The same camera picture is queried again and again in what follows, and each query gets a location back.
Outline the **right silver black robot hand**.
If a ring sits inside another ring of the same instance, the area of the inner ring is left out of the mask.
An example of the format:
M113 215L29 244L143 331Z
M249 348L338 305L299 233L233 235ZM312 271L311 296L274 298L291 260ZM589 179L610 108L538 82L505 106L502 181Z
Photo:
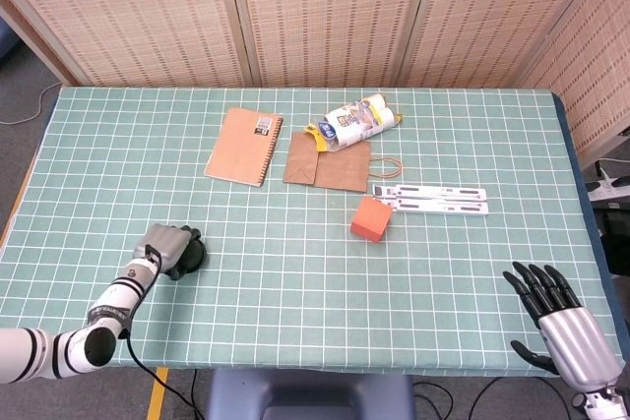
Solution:
M555 267L513 262L503 273L537 328L547 353L537 354L513 340L514 351L528 364L556 375L578 392L613 387L622 365L592 312L578 299Z

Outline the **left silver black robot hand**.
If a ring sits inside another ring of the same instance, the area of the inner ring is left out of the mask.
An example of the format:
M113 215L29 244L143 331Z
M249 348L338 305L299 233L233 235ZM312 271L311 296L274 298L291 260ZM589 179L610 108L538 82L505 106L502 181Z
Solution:
M146 247L151 246L161 256L160 273L172 280L197 271L207 258L201 232L188 225L176 227L155 223L136 244L133 256L144 258Z

